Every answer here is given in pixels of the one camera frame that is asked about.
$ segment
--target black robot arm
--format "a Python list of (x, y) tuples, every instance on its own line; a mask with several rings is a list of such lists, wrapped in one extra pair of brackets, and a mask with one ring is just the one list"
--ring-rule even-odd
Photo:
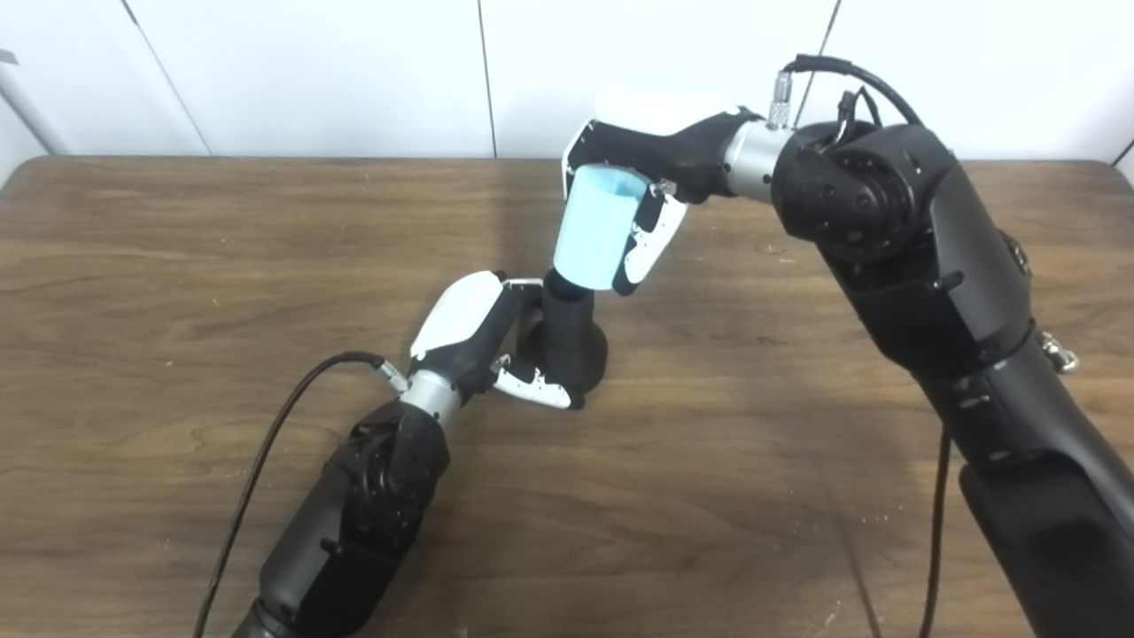
[[(801, 70), (858, 77), (909, 122), (858, 121), (848, 94), (838, 121), (789, 130), (784, 75)], [(729, 138), (725, 121), (738, 122)], [(696, 131), (705, 137), (692, 143)], [(777, 78), (769, 120), (722, 112), (671, 139), (592, 122), (575, 143), (590, 154), (567, 158), (625, 161), (677, 180), (694, 203), (771, 203), (788, 233), (816, 245), (881, 354), (909, 372), (960, 450), (965, 499), (1035, 635), (1128, 636), (1134, 477), (1057, 377), (1077, 360), (1038, 327), (1023, 248), (909, 105), (849, 62), (801, 57)], [(680, 148), (696, 153), (671, 160)]]

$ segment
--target wooden table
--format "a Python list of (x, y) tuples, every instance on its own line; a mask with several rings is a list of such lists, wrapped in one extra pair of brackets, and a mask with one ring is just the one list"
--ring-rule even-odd
[[(404, 364), (440, 291), (538, 275), (553, 161), (41, 159), (0, 194), (0, 635), (187, 636), (280, 402), (313, 364)], [(1095, 163), (978, 163), (1068, 380), (1134, 461), (1134, 193)], [(366, 636), (913, 636), (938, 425), (812, 246), (691, 211), (585, 411), (477, 399)], [(213, 612), (228, 636), (325, 456), (390, 393), (320, 381)], [(1030, 636), (950, 487), (938, 637)], [(877, 620), (871, 621), (873, 615)]]

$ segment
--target metal clip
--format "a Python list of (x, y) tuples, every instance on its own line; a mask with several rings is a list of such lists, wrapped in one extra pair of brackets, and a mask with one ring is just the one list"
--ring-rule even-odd
[(1051, 361), (1051, 367), (1056, 369), (1056, 374), (1069, 375), (1078, 371), (1078, 356), (1064, 348), (1063, 344), (1051, 337), (1051, 333), (1040, 331), (1035, 333), (1035, 341), (1040, 344), (1040, 350), (1043, 351), (1048, 361)]

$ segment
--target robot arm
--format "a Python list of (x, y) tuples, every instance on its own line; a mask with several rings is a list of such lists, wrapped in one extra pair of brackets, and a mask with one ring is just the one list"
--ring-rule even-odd
[[(1134, 477), (1056, 376), (1077, 360), (1036, 327), (1023, 249), (889, 86), (829, 58), (801, 57), (792, 70), (861, 77), (909, 124), (857, 121), (854, 99), (839, 121), (799, 130), (744, 110), (669, 136), (592, 122), (567, 168), (579, 170), (573, 158), (609, 161), (670, 180), (693, 203), (772, 203), (789, 235), (816, 245), (881, 354), (941, 418), (968, 463), (966, 501), (1036, 636), (1127, 636)], [(779, 102), (784, 85), (781, 74)]]
[(553, 408), (583, 397), (497, 354), (538, 280), (474, 272), (454, 282), (411, 347), (400, 397), (365, 416), (323, 466), (260, 575), (237, 638), (337, 638), (370, 619), (417, 537), (449, 466), (446, 431), (496, 388)]

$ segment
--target black cable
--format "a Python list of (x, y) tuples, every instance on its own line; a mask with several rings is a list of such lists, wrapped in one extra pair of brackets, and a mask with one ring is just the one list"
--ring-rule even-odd
[(236, 542), (236, 534), (240, 531), (240, 522), (244, 520), (244, 511), (248, 509), (248, 501), (252, 500), (252, 491), (256, 487), (256, 480), (260, 478), (261, 470), (264, 469), (264, 461), (268, 460), (268, 453), (272, 449), (272, 443), (276, 441), (276, 435), (279, 434), (280, 428), (284, 426), (284, 422), (287, 420), (288, 415), (291, 414), (291, 409), (295, 408), (299, 398), (307, 390), (307, 386), (315, 381), (320, 375), (325, 373), (329, 368), (337, 366), (339, 364), (347, 363), (359, 363), (370, 364), (374, 369), (381, 368), (386, 359), (378, 355), (370, 352), (344, 352), (342, 355), (336, 355), (330, 359), (327, 359), (319, 366), (312, 368), (307, 376), (299, 382), (299, 385), (295, 386), (291, 391), (291, 395), (287, 398), (284, 402), (284, 407), (280, 408), (279, 415), (276, 416), (276, 420), (268, 428), (268, 434), (264, 436), (264, 442), (260, 444), (260, 452), (256, 452), (256, 458), (252, 461), (252, 468), (248, 470), (248, 480), (244, 484), (244, 492), (240, 493), (240, 500), (236, 503), (236, 511), (232, 513), (232, 520), (228, 526), (228, 535), (225, 537), (225, 544), (221, 545), (220, 555), (217, 558), (217, 565), (213, 567), (212, 577), (209, 579), (209, 589), (205, 590), (205, 598), (201, 603), (201, 611), (197, 613), (197, 624), (193, 630), (193, 638), (201, 638), (205, 632), (205, 623), (209, 621), (209, 611), (212, 609), (213, 598), (217, 597), (217, 588), (220, 585), (220, 577), (225, 573), (225, 565), (228, 564), (228, 555), (232, 551), (232, 544)]
[(941, 581), (941, 539), (945, 536), (945, 491), (949, 485), (949, 454), (953, 441), (949, 431), (941, 427), (941, 448), (937, 459), (937, 485), (933, 488), (933, 522), (930, 533), (929, 585), (925, 588), (925, 613), (922, 616), (917, 638), (929, 638), (933, 631), (933, 614), (937, 612), (937, 590)]
[(861, 79), (872, 86), (875, 91), (882, 94), (883, 97), (889, 100), (902, 117), (906, 118), (909, 124), (921, 124), (921, 118), (914, 112), (914, 109), (906, 102), (902, 95), (898, 94), (889, 84), (882, 80), (882, 78), (870, 73), (869, 70), (855, 66), (848, 60), (840, 58), (832, 58), (830, 56), (807, 56), (798, 54), (795, 60), (788, 62), (784, 67), (784, 70), (788, 73), (806, 73), (806, 71), (823, 71), (823, 73), (836, 73), (839, 75), (849, 75)]
[(882, 127), (882, 116), (878, 112), (878, 102), (874, 101), (874, 96), (866, 91), (865, 86), (858, 87), (858, 96), (861, 96), (866, 102), (866, 108), (870, 109), (870, 119), (874, 120), (874, 126)]

